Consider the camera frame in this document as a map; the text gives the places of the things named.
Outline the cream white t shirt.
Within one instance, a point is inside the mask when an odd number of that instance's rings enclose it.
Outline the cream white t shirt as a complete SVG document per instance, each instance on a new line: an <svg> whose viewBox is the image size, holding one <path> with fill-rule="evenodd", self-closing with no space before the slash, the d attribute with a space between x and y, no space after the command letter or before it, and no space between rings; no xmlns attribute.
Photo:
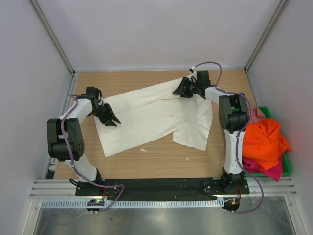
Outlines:
<svg viewBox="0 0 313 235"><path fill-rule="evenodd" d="M213 121L211 101L194 95L173 95L181 79L104 98L121 124L106 127L95 118L106 157L137 147L168 134L178 144L205 151Z"/></svg>

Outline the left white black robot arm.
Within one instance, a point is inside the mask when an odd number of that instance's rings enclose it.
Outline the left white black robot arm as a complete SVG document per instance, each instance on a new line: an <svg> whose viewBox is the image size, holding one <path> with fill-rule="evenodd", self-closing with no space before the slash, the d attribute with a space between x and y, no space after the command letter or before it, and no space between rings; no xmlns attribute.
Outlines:
<svg viewBox="0 0 313 235"><path fill-rule="evenodd" d="M47 121L48 153L51 158L66 163L78 176L78 180L69 180L76 187L77 196L105 197L109 187L104 186L99 170L85 155L81 124L88 116L98 118L106 127L116 127L120 121L96 87L87 87L84 94L71 97L73 105L59 118Z"/></svg>

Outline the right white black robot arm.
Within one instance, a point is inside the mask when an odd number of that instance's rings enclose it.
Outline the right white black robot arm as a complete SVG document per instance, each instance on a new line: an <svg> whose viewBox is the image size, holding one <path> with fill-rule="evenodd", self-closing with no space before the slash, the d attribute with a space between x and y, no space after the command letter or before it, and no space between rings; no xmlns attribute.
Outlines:
<svg viewBox="0 0 313 235"><path fill-rule="evenodd" d="M225 163L221 178L216 183L217 192L238 194L245 179L242 151L245 130L251 121L248 111L250 102L242 93L228 92L212 85L207 70L189 71L190 74L182 78L173 95L192 98L197 94L218 104L219 123L225 135Z"/></svg>

